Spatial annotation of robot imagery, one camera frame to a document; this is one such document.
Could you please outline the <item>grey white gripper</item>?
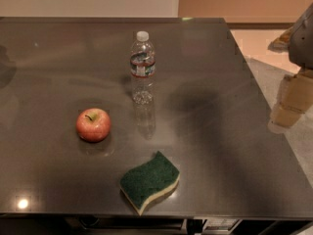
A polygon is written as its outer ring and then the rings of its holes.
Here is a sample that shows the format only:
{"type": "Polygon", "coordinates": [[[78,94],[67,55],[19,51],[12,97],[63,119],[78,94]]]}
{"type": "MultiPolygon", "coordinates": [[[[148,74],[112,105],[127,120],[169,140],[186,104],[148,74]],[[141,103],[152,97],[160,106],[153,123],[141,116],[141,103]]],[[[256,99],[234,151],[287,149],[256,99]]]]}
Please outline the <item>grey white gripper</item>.
{"type": "Polygon", "coordinates": [[[276,134],[286,132],[313,106],[313,3],[294,23],[289,59],[301,69],[285,75],[270,114],[268,128],[276,134]]]}

